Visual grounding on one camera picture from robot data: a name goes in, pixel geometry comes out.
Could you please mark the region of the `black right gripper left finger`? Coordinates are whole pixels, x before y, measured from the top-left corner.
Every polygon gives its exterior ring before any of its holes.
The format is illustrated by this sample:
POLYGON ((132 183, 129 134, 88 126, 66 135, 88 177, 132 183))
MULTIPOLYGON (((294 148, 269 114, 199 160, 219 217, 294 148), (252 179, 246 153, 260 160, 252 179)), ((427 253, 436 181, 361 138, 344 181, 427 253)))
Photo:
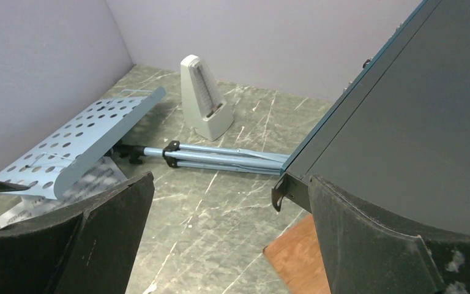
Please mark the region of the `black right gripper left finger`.
POLYGON ((154 196, 147 172, 0 229, 0 293, 124 293, 154 196))

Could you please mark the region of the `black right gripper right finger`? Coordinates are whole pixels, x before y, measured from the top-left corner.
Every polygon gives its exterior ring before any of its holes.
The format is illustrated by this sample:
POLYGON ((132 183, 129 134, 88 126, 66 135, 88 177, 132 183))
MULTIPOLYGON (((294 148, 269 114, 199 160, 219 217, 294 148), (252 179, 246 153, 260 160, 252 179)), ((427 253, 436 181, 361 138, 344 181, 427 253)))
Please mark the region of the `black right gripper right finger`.
POLYGON ((470 293, 470 235, 402 217, 319 175, 308 194, 332 293, 470 293))

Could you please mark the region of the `sheet music page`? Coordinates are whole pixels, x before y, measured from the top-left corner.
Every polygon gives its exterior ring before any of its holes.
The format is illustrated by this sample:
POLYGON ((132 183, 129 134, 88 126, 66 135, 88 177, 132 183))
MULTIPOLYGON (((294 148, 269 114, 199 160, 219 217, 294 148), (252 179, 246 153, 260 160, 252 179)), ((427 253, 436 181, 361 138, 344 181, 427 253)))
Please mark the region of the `sheet music page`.
POLYGON ((67 190, 60 200, 23 196, 21 202, 0 215, 0 227, 50 213, 85 200, 126 181, 120 168, 109 157, 101 158, 83 177, 67 190))

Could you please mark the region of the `light blue music stand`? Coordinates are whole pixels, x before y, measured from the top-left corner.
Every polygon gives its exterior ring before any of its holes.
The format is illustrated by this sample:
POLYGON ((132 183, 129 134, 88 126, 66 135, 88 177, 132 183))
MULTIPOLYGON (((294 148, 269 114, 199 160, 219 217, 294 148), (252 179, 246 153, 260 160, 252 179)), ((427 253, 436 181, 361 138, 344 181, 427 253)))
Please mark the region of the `light blue music stand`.
POLYGON ((160 157, 171 168, 189 167, 263 175, 279 175, 287 154, 169 142, 163 149, 121 142, 165 96, 163 87, 100 99, 2 171, 0 181, 27 186, 20 195, 60 200, 104 155, 160 157))

